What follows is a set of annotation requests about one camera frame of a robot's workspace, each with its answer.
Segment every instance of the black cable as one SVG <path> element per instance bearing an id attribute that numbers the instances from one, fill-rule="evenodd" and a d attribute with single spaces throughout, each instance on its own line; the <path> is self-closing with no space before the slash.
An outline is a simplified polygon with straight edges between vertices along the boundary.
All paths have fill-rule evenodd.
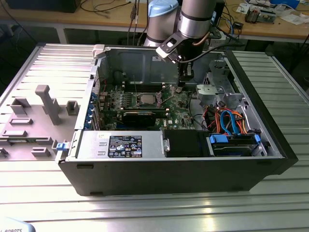
<path id="1" fill-rule="evenodd" d="M 225 12 L 222 12 L 223 14 L 227 14 L 227 15 L 229 15 L 229 17 L 230 17 L 230 22 L 231 22 L 231 24 L 233 25 L 234 24 L 234 18 L 233 18 L 233 16 L 231 15 L 231 13 L 230 13 L 230 10 L 228 9 L 228 7 L 226 6 L 226 5 L 224 5 L 224 7 L 226 8 L 226 10 L 227 10 L 227 13 L 225 13 Z"/>
<path id="2" fill-rule="evenodd" d="M 130 26 L 129 26 L 129 29 L 127 30 L 127 35 L 126 35 L 126 43 L 128 46 L 129 46 L 129 34 L 130 34 L 131 27 L 132 27 L 132 23 L 133 23 L 133 20 L 131 20 L 130 22 Z"/>
<path id="3" fill-rule="evenodd" d="M 81 2 L 81 6 L 80 6 L 80 7 L 81 7 L 82 10 L 88 11 L 88 12 L 104 12 L 104 11 L 109 11 L 109 10 L 115 9 L 115 8 L 117 8 L 117 7 L 125 6 L 125 5 L 128 5 L 128 4 L 132 3 L 132 2 L 130 2 L 130 1 L 128 1 L 128 2 L 125 3 L 125 4 L 121 4 L 121 5 L 118 5 L 118 6 L 114 6 L 114 7 L 111 7 L 111 8 L 109 8 L 109 9 L 104 9 L 104 10 L 100 10 L 100 11 L 91 11 L 91 10 L 85 9 L 85 8 L 83 7 L 83 4 L 84 4 L 85 2 L 87 2 L 87 1 L 88 1 L 88 0 L 84 0 L 83 2 Z"/>
<path id="4" fill-rule="evenodd" d="M 137 41 L 137 46 L 140 45 L 141 38 L 142 38 L 143 34 L 145 33 L 145 31 L 147 30 L 148 25 L 149 25 L 148 5 L 149 5 L 149 0 L 147 0 L 147 6 L 146 6 L 146 7 L 147 7 L 147 9 L 146 9 L 146 18 L 147 18 L 146 27 L 144 28 L 143 32 L 141 33 L 141 35 L 140 35 L 140 37 L 139 37 L 139 40 Z"/>
<path id="5" fill-rule="evenodd" d="M 127 30 L 127 35 L 126 35 L 126 43 L 127 45 L 129 46 L 129 34 L 130 34 L 130 30 L 131 30 L 131 27 L 132 27 L 132 23 L 133 23 L 133 20 L 135 19 L 136 17 L 136 3 L 137 3 L 137 0 L 134 1 L 134 5 L 132 7 L 132 10 L 131 10 L 131 14 L 130 14 L 130 26 L 129 26 L 129 29 Z"/>
<path id="6" fill-rule="evenodd" d="M 191 109 L 190 109 L 190 104 L 191 104 L 191 99 L 192 99 L 192 96 L 193 94 L 196 92 L 196 90 L 193 90 L 192 93 L 191 93 L 191 96 L 190 96 L 190 99 L 189 99 L 189 102 L 188 102 L 188 110 L 189 110 L 189 114 L 191 116 L 191 118 L 201 126 L 202 129 L 206 129 L 205 126 L 203 124 L 201 124 L 199 121 L 197 121 L 194 117 L 197 116 L 197 115 L 194 115 L 192 116 L 192 113 L 191 113 Z"/>
<path id="7" fill-rule="evenodd" d="M 306 42 L 309 38 L 309 34 L 307 35 L 305 41 L 303 42 L 303 44 L 301 45 L 298 54 L 296 55 L 296 58 L 294 58 L 290 64 L 290 68 L 289 68 L 289 73 L 292 73 L 293 70 L 298 66 L 299 61 L 302 59 L 302 57 L 304 55 L 306 55 L 306 53 L 308 52 L 309 49 L 309 45 L 307 45 L 307 47 L 304 49 L 304 52 L 302 52 L 303 47 L 306 45 Z"/>
<path id="8" fill-rule="evenodd" d="M 189 60 L 184 60 L 184 61 L 179 61 L 178 63 L 180 64 L 185 64 L 185 63 L 190 63 L 190 62 L 193 62 L 193 61 L 196 61 L 197 59 L 200 59 L 201 57 L 203 57 L 204 55 L 208 54 L 209 52 L 212 52 L 213 50 L 216 50 L 218 48 L 221 48 L 221 47 L 243 47 L 245 44 L 239 44 L 239 43 L 224 43 L 223 45 L 219 45 L 219 46 L 216 46 L 216 47 L 213 47 L 209 50 L 207 50 L 206 52 L 203 52 L 202 54 L 200 54 L 199 56 L 193 58 L 193 59 L 189 59 Z"/>
<path id="9" fill-rule="evenodd" d="M 1 2 L 1 5 L 2 5 L 2 7 L 3 7 L 3 9 L 5 10 L 5 12 L 8 14 L 8 16 L 9 17 L 11 17 L 11 19 L 12 20 L 14 20 L 15 21 L 15 23 L 16 24 L 18 24 L 24 31 L 25 31 L 25 33 L 32 39 L 32 41 L 35 43 L 35 44 L 37 44 L 38 42 L 23 28 L 23 26 L 19 23 L 19 22 L 17 22 L 17 20 L 7 11 L 7 9 L 4 7 L 4 4 L 3 4 L 3 2 L 0 0 L 0 2 Z"/>
<path id="10" fill-rule="evenodd" d="M 226 33 L 225 31 L 223 31 L 221 28 L 219 27 L 216 27 L 219 31 L 221 31 L 224 35 L 226 35 L 228 38 L 236 41 L 237 43 L 224 43 L 223 45 L 219 45 L 219 46 L 216 46 L 216 47 L 213 47 L 209 50 L 207 50 L 206 52 L 203 52 L 202 54 L 200 54 L 199 56 L 193 58 L 193 59 L 189 59 L 189 60 L 184 60 L 184 61 L 178 61 L 178 63 L 181 63 L 181 64 L 184 64 L 184 63 L 190 63 L 190 62 L 193 62 L 197 59 L 200 59 L 201 57 L 203 57 L 204 55 L 208 54 L 209 52 L 215 50 L 215 49 L 218 49 L 218 48 L 221 48 L 221 47 L 243 47 L 245 44 L 244 43 L 241 43 L 238 39 L 234 38 L 233 36 L 229 35 L 228 33 Z"/>
<path id="11" fill-rule="evenodd" d="M 13 65 L 13 64 L 11 64 L 10 62 L 8 62 L 5 58 L 3 58 L 3 57 L 0 57 L 0 59 L 2 59 L 5 63 L 7 63 L 8 65 L 10 65 L 12 68 L 16 68 L 16 69 L 19 69 L 20 67 L 17 67 L 17 66 L 15 66 L 15 65 Z"/>
<path id="12" fill-rule="evenodd" d="M 98 6 L 103 6 L 103 5 L 109 5 L 109 4 L 112 4 L 114 3 L 116 0 L 112 0 L 111 2 L 108 2 L 108 3 L 101 3 L 101 4 L 98 4 L 95 6 L 95 8 L 97 8 Z"/>
<path id="13" fill-rule="evenodd" d="M 133 43 L 132 45 L 134 46 L 134 40 L 135 40 L 135 33 L 136 33 L 136 28 L 137 28 L 137 22 L 139 20 L 139 11 L 140 11 L 140 0 L 138 0 L 137 3 L 137 14 L 136 14 L 136 21 L 135 21 L 135 28 L 134 28 L 134 32 L 133 32 Z"/>
<path id="14" fill-rule="evenodd" d="M 8 35 L 8 34 L 6 33 L 6 31 L 5 31 L 1 26 L 0 26 L 0 30 L 1 30 L 2 33 L 5 34 L 5 35 L 7 36 L 7 38 L 10 40 L 10 43 L 11 43 L 12 47 L 21 48 L 23 51 L 27 52 L 28 55 L 31 53 L 31 52 L 29 52 L 28 50 L 26 50 L 25 48 L 23 48 L 22 46 L 18 45 L 17 43 L 14 44 L 14 43 L 12 42 L 13 36 Z"/>
<path id="15" fill-rule="evenodd" d="M 307 35 L 305 41 L 303 42 L 303 44 L 301 45 L 301 47 L 300 47 L 300 49 L 299 49 L 300 52 L 301 52 L 301 49 L 305 46 L 305 44 L 306 44 L 308 38 L 309 38 L 309 33 L 308 33 L 308 35 Z"/>

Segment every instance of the power supply label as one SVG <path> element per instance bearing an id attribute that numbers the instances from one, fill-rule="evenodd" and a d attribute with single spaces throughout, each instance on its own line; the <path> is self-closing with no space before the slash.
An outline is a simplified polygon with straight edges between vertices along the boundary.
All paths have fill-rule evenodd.
<path id="1" fill-rule="evenodd" d="M 110 158 L 141 158 L 141 136 L 110 136 Z"/>

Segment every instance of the desk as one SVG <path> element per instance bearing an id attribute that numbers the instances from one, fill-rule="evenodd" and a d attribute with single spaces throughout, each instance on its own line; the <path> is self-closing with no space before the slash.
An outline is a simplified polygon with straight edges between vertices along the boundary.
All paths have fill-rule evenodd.
<path id="1" fill-rule="evenodd" d="M 112 8 L 114 6 L 126 3 L 125 0 L 116 0 L 112 4 L 102 6 L 100 9 Z M 130 13 L 133 4 L 128 4 L 110 10 L 110 18 L 98 15 L 94 12 L 87 12 L 80 7 L 75 13 L 46 12 L 46 11 L 30 11 L 30 10 L 12 10 L 7 4 L 6 9 L 10 14 L 22 25 L 34 27 L 49 27 L 57 30 L 60 43 L 67 44 L 67 38 L 64 29 L 90 29 L 90 30 L 112 30 L 127 31 L 130 24 Z M 93 10 L 91 0 L 87 1 L 84 8 Z M 137 32 L 142 32 L 146 27 L 146 4 L 140 4 L 139 21 Z M 0 24 L 16 24 L 3 10 L 0 8 Z"/>
<path id="2" fill-rule="evenodd" d="M 269 23 L 246 23 L 245 14 L 237 13 L 237 5 L 242 3 L 242 0 L 227 0 L 227 7 L 230 14 L 234 17 L 235 21 L 243 23 L 241 39 L 246 40 L 264 40 L 264 41 L 277 41 L 277 42 L 293 42 L 303 43 L 309 33 L 309 24 L 294 25 L 286 22 L 277 17 L 274 24 Z M 297 7 L 299 11 L 308 11 L 309 6 L 299 4 Z M 219 27 L 228 32 L 229 29 L 224 20 L 221 20 Z"/>
<path id="3" fill-rule="evenodd" d="M 294 25 L 280 18 L 277 18 L 274 24 L 245 23 L 244 14 L 234 12 L 236 4 L 241 0 L 227 0 L 228 8 L 236 21 L 244 23 L 240 38 L 247 40 L 264 40 L 302 43 L 309 33 L 309 24 Z M 108 8 L 124 4 L 125 0 L 116 0 L 107 5 Z M 89 0 L 84 4 L 86 9 L 92 10 L 92 4 Z M 6 5 L 6 9 L 15 19 L 25 26 L 51 27 L 57 30 L 59 40 L 62 44 L 67 44 L 67 38 L 64 29 L 91 29 L 91 30 L 113 30 L 127 31 L 130 23 L 130 13 L 132 4 L 110 10 L 110 18 L 97 15 L 93 12 L 86 12 L 78 8 L 75 13 L 43 12 L 29 10 L 12 10 Z M 309 10 L 308 6 L 300 4 L 298 10 Z M 15 22 L 0 8 L 0 20 L 2 24 L 15 24 Z M 146 4 L 140 4 L 140 16 L 137 32 L 142 32 L 146 26 Z M 222 20 L 219 25 L 224 31 L 229 29 Z"/>

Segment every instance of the table leg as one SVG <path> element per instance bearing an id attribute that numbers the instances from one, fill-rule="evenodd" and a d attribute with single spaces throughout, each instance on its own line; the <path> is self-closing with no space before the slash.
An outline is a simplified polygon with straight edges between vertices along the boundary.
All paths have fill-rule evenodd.
<path id="1" fill-rule="evenodd" d="M 11 27 L 9 25 L 7 25 L 7 24 L 0 24 L 0 26 L 1 26 L 1 29 L 3 29 L 4 32 L 8 36 L 10 36 L 10 37 L 14 36 L 14 32 L 12 31 L 12 29 L 11 29 Z"/>
<path id="2" fill-rule="evenodd" d="M 67 36 L 64 32 L 64 28 L 63 27 L 56 27 L 56 30 L 57 30 L 57 34 L 58 34 L 60 43 L 68 44 L 68 39 L 67 39 Z"/>

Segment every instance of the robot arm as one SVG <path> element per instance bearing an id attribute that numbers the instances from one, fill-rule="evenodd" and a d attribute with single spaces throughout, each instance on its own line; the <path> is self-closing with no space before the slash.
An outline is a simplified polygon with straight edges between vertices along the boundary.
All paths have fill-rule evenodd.
<path id="1" fill-rule="evenodd" d="M 156 46 L 163 59 L 173 63 L 190 60 L 203 51 L 216 0 L 154 0 L 149 5 L 149 27 L 145 46 Z M 192 62 L 179 63 L 179 85 L 193 78 Z"/>

